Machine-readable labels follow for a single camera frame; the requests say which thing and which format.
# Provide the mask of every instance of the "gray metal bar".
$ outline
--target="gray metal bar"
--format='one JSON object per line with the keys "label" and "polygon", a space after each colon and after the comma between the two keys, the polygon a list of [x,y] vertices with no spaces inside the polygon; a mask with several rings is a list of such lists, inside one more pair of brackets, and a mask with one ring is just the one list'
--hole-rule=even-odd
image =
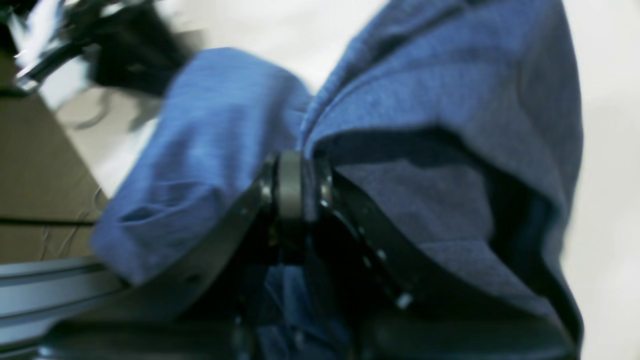
{"label": "gray metal bar", "polygon": [[8,286],[0,288],[0,318],[78,302],[120,288],[122,283],[107,271]]}
{"label": "gray metal bar", "polygon": [[0,265],[0,359],[33,358],[54,323],[126,288],[93,257]]}
{"label": "gray metal bar", "polygon": [[41,261],[38,263],[19,263],[0,265],[0,279],[49,273],[53,271],[71,270],[89,265],[99,265],[100,261],[93,256],[68,258],[61,260]]}

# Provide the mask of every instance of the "white surface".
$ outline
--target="white surface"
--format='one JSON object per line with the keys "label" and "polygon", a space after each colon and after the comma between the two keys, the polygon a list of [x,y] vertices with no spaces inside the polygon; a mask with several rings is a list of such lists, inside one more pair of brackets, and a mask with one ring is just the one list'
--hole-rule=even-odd
{"label": "white surface", "polygon": [[585,147],[564,269],[584,360],[640,359],[640,2],[566,0]]}
{"label": "white surface", "polygon": [[[277,62],[315,91],[351,36],[383,3],[160,0],[158,5],[172,18],[176,31],[204,29],[207,46],[239,47]],[[586,142],[563,265],[586,322],[583,360],[639,360],[640,3],[565,4],[580,68]],[[61,71],[82,78],[78,64]],[[79,81],[57,76],[42,90],[54,109]],[[83,96],[90,98],[92,93]],[[133,111],[132,100],[119,96],[125,105],[116,108]],[[83,107],[83,101],[77,103],[70,107]],[[79,112],[88,118],[97,110],[88,106]],[[73,122],[72,115],[66,117]],[[131,118],[131,112],[116,111],[95,128],[67,130],[107,194],[115,192],[154,128],[149,122],[140,132],[130,133]]]}

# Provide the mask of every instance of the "blue fabric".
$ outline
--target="blue fabric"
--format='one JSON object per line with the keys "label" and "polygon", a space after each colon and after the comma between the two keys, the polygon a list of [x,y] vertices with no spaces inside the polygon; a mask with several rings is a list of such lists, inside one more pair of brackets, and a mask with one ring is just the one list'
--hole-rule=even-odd
{"label": "blue fabric", "polygon": [[[215,225],[269,153],[297,148],[312,158],[322,150],[426,256],[522,309],[561,312],[580,341],[559,267],[580,116],[560,0],[393,0],[313,98],[287,71],[241,51],[197,55],[92,246],[119,274],[144,282]],[[539,296],[526,281],[538,268],[508,265],[493,251],[496,199],[509,197],[499,179],[533,194],[514,252],[522,263],[539,259],[560,295]],[[286,322],[260,330],[266,357],[298,358],[298,332],[321,358],[339,356],[348,332],[339,319],[319,325],[300,269],[270,275]]]}

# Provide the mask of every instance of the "black plastic part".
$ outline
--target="black plastic part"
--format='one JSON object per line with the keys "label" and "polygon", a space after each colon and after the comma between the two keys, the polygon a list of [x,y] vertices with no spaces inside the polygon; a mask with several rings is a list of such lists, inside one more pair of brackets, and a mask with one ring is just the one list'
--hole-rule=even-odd
{"label": "black plastic part", "polygon": [[233,323],[62,323],[41,359],[251,359],[252,331]]}
{"label": "black plastic part", "polygon": [[229,209],[219,225],[169,269],[121,299],[70,321],[176,320],[231,263],[259,213],[260,191],[254,183]]}
{"label": "black plastic part", "polygon": [[0,97],[14,97],[19,99],[21,97],[27,96],[29,96],[29,93],[22,91],[16,87],[0,88]]}
{"label": "black plastic part", "polygon": [[307,232],[303,216],[302,163],[301,154],[294,151],[283,152],[278,160],[274,191],[285,263],[304,260]]}
{"label": "black plastic part", "polygon": [[84,51],[91,64],[89,78],[102,86],[162,96],[188,61],[152,1],[98,20],[91,41],[94,45]]}
{"label": "black plastic part", "polygon": [[546,319],[425,322],[377,316],[360,332],[361,360],[570,360],[571,338]]}
{"label": "black plastic part", "polygon": [[24,15],[30,12],[37,2],[38,0],[0,0],[0,8]]}
{"label": "black plastic part", "polygon": [[44,218],[8,218],[0,217],[0,225],[49,226],[49,227],[92,227],[95,221],[56,220]]}
{"label": "black plastic part", "polygon": [[333,215],[355,242],[326,234],[314,243],[327,262],[335,251],[351,252],[364,264],[389,300],[431,318],[496,320],[527,318],[529,313],[465,283],[425,256],[380,211],[361,189],[334,174]]}

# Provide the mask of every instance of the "metal rivet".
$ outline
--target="metal rivet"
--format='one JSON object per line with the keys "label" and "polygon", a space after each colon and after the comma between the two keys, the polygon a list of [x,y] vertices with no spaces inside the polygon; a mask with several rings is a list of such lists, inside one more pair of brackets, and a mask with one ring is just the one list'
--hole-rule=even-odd
{"label": "metal rivet", "polygon": [[409,294],[409,293],[403,293],[402,295],[400,295],[400,297],[397,298],[396,300],[396,306],[400,309],[400,310],[404,310],[406,309],[409,305],[411,305],[411,303],[413,302],[413,295]]}
{"label": "metal rivet", "polygon": [[382,261],[386,261],[387,260],[387,253],[384,252],[382,249],[376,251],[376,254],[378,255],[378,257],[382,260]]}

